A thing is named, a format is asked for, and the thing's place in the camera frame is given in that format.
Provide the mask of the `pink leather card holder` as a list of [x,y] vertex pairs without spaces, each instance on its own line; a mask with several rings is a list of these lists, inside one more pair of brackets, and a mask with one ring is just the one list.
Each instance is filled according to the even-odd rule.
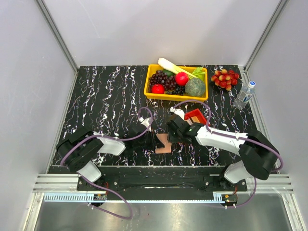
[[157,147],[155,149],[156,154],[168,154],[171,153],[171,143],[168,141],[168,134],[167,133],[162,133],[162,134],[157,134],[157,138],[160,141],[160,147]]

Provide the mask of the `red plastic bin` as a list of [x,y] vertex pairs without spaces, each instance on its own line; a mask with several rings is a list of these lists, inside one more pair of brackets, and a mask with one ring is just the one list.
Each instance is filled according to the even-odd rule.
[[187,112],[184,116],[184,120],[190,125],[192,125],[193,123],[200,123],[206,125],[206,119],[199,109],[194,109]]

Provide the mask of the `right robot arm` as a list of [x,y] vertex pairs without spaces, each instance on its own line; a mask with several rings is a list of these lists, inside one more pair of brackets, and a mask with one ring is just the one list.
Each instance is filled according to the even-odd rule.
[[250,177],[267,180],[274,171],[279,153],[261,132],[232,133],[202,123],[189,124],[184,120],[183,110],[172,107],[170,111],[167,126],[180,142],[215,147],[240,157],[240,161],[228,165],[219,178],[222,189],[231,190],[236,183]]

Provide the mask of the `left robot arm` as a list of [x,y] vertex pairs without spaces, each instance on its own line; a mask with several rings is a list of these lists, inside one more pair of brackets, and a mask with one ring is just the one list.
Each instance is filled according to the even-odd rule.
[[104,178],[92,158],[98,153],[121,155],[125,150],[135,148],[151,136],[151,118],[140,118],[139,124],[129,129],[124,138],[113,138],[80,127],[56,145],[56,152],[61,157],[60,165],[70,173],[78,173],[88,180],[93,190],[104,185]]

